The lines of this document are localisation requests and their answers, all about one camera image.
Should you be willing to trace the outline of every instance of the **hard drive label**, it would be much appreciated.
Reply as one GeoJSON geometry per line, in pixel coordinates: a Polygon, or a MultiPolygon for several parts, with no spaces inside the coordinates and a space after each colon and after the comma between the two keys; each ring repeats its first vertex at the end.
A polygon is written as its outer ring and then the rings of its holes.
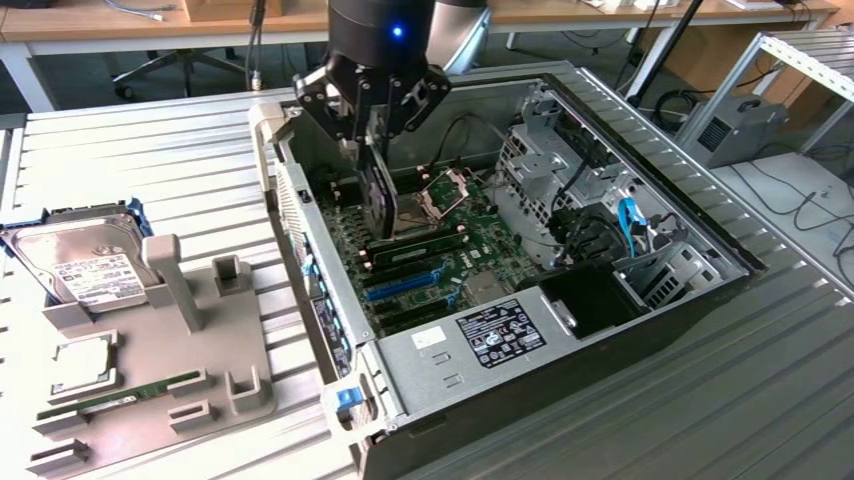
{"type": "Polygon", "coordinates": [[[54,273],[83,306],[143,294],[143,282],[125,253],[57,264],[54,273]]]}
{"type": "Polygon", "coordinates": [[[546,345],[518,300],[512,300],[457,319],[478,362],[501,365],[546,345]]]}

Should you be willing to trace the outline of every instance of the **metal rack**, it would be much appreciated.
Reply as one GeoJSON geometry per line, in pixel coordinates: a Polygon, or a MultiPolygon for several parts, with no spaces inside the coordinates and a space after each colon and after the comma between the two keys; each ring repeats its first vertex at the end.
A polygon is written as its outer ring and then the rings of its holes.
{"type": "Polygon", "coordinates": [[[742,57],[736,63],[721,88],[709,100],[704,110],[693,116],[677,136],[677,143],[688,146],[694,142],[712,121],[718,105],[733,93],[740,79],[753,68],[760,53],[766,52],[808,77],[821,83],[845,98],[845,104],[837,109],[828,121],[816,130],[803,145],[808,151],[840,119],[852,109],[854,102],[854,34],[847,30],[817,30],[804,32],[764,32],[757,34],[742,57]]]}

